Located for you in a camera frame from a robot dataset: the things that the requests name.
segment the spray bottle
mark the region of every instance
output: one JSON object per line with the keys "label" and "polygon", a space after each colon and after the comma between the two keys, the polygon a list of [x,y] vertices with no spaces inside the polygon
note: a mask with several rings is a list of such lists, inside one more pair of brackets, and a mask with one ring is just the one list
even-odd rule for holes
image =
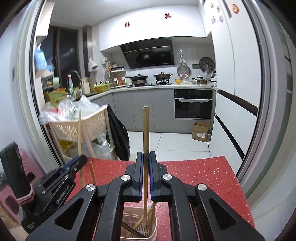
{"label": "spray bottle", "polygon": [[74,87],[73,87],[73,81],[71,78],[71,75],[68,75],[68,91],[69,91],[69,95],[73,96],[74,95]]}

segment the white tile floor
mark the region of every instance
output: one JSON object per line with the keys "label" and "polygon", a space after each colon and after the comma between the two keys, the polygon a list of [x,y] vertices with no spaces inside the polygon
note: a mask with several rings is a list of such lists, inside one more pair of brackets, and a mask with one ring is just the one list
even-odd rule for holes
{"label": "white tile floor", "polygon": [[[131,156],[135,161],[138,151],[143,151],[143,132],[128,131]],[[192,134],[150,133],[150,151],[156,152],[157,161],[184,161],[210,158],[207,142],[192,139]]]}

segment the built-in oven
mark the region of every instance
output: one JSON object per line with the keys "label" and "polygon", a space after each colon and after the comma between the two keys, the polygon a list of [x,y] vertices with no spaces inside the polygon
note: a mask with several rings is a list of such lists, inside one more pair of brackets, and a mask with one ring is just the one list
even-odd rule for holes
{"label": "built-in oven", "polygon": [[213,91],[203,89],[175,89],[175,118],[210,120]]}

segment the faucet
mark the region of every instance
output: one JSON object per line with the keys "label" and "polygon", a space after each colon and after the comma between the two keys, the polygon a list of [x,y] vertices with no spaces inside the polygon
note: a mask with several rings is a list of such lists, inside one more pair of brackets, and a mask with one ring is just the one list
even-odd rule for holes
{"label": "faucet", "polygon": [[81,88],[81,77],[80,75],[78,74],[78,72],[76,70],[71,70],[68,74],[67,74],[67,89],[69,91],[69,78],[68,78],[68,75],[71,73],[71,72],[74,72],[77,74],[78,78],[79,78],[79,87]]}

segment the red countertop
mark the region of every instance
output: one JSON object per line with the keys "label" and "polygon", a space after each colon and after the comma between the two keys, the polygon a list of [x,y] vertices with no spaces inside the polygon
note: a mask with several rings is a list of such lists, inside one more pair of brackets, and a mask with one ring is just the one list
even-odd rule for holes
{"label": "red countertop", "polygon": [[[130,161],[92,160],[97,185],[107,184],[115,177],[123,175]],[[161,162],[167,167],[168,173],[179,178],[184,183],[197,185],[204,183],[220,196],[230,207],[241,215],[250,225],[255,227],[247,200],[224,156],[190,161],[166,161]],[[89,165],[83,167],[86,183],[92,183]],[[81,189],[79,172],[76,175],[77,183],[71,196]],[[149,190],[148,205],[152,203]],[[125,203],[126,206],[142,207],[140,203]],[[171,240],[170,220],[167,203],[157,203],[155,209],[157,217],[157,241]]]}

